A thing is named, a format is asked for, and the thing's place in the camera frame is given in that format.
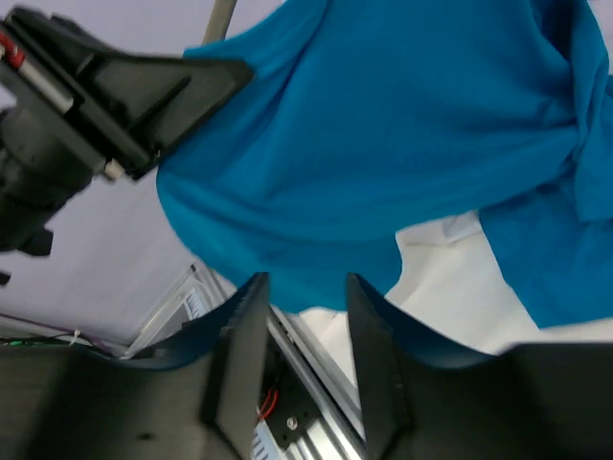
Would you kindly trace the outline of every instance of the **teal fabric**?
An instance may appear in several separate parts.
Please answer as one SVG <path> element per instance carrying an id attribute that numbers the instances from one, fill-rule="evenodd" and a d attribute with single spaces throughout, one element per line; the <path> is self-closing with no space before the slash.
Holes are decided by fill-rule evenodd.
<path id="1" fill-rule="evenodd" d="M 268 271 L 283 310 L 344 310 L 347 272 L 397 281 L 397 230 L 479 209 L 540 326 L 613 311 L 613 236 L 584 233 L 613 215 L 608 59 L 585 1 L 289 0 L 185 57 L 257 73 L 157 182 L 180 239 L 235 284 Z"/>

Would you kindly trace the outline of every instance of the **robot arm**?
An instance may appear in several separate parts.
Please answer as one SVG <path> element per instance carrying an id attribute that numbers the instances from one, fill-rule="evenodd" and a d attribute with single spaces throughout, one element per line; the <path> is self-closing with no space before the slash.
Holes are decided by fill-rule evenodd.
<path id="1" fill-rule="evenodd" d="M 37 257 L 94 176 L 141 179 L 254 78 L 238 60 L 128 55 L 24 8 L 0 23 L 0 58 L 17 99 L 0 118 L 0 253 Z"/>

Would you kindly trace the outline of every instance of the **black panel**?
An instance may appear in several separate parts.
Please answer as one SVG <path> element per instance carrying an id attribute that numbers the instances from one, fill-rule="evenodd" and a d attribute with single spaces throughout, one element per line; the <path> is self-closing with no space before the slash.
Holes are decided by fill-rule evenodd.
<path id="1" fill-rule="evenodd" d="M 348 295 L 370 460 L 613 458 L 613 344 L 479 356 L 357 276 Z"/>
<path id="2" fill-rule="evenodd" d="M 67 347 L 0 347 L 0 459 L 250 458 L 268 334 L 267 277 L 254 277 L 238 294 L 215 349 L 172 371 L 129 368 L 129 361 L 117 365 Z M 181 337 L 192 354 L 205 350 Z M 153 351 L 166 364 L 173 345 Z"/>

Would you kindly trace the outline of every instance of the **cable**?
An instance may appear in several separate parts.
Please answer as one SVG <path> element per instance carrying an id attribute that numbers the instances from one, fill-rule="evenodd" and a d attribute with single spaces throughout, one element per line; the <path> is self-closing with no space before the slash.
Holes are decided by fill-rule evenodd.
<path id="1" fill-rule="evenodd" d="M 270 395 L 272 395 L 272 389 L 268 390 L 268 393 L 266 394 L 266 399 L 260 406 L 260 413 L 262 413 L 263 410 L 265 410 L 264 408 L 268 405 L 268 402 L 270 401 Z"/>
<path id="2" fill-rule="evenodd" d="M 270 404 L 270 407 L 265 409 L 265 405 L 263 405 L 261 408 L 261 415 L 260 415 L 261 420 L 266 420 L 268 416 L 270 416 L 270 414 L 273 413 L 273 411 L 275 410 L 275 407 L 277 407 L 278 400 L 279 400 L 279 390 L 275 390 L 273 397 L 272 397 L 272 403 Z"/>
<path id="3" fill-rule="evenodd" d="M 61 340 L 65 337 L 71 337 L 69 342 Z M 10 347 L 44 347 L 44 346 L 64 346 L 70 347 L 78 344 L 77 340 L 85 340 L 89 343 L 97 352 L 102 353 L 105 356 L 112 357 L 104 347 L 99 346 L 92 339 L 86 335 L 80 333 L 79 330 L 75 330 L 73 333 L 60 333 L 52 336 L 35 336 L 35 337 L 0 337 L 0 346 Z"/>

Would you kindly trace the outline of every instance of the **white backdrop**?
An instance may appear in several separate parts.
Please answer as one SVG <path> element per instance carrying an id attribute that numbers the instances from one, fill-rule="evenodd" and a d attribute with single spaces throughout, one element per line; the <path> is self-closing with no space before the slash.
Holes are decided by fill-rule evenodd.
<path id="1" fill-rule="evenodd" d="M 120 49 L 180 54 L 200 43 L 214 0 L 26 0 L 22 5 L 72 17 Z M 231 34 L 257 23 L 280 0 L 238 0 Z M 13 1 L 0 0 L 0 15 Z M 11 100 L 0 94 L 0 105 Z M 0 314 L 117 342 L 129 342 L 193 257 L 158 204 L 154 174 L 134 185 L 96 181 L 52 221 L 50 259 L 0 255 L 12 272 L 0 289 Z"/>

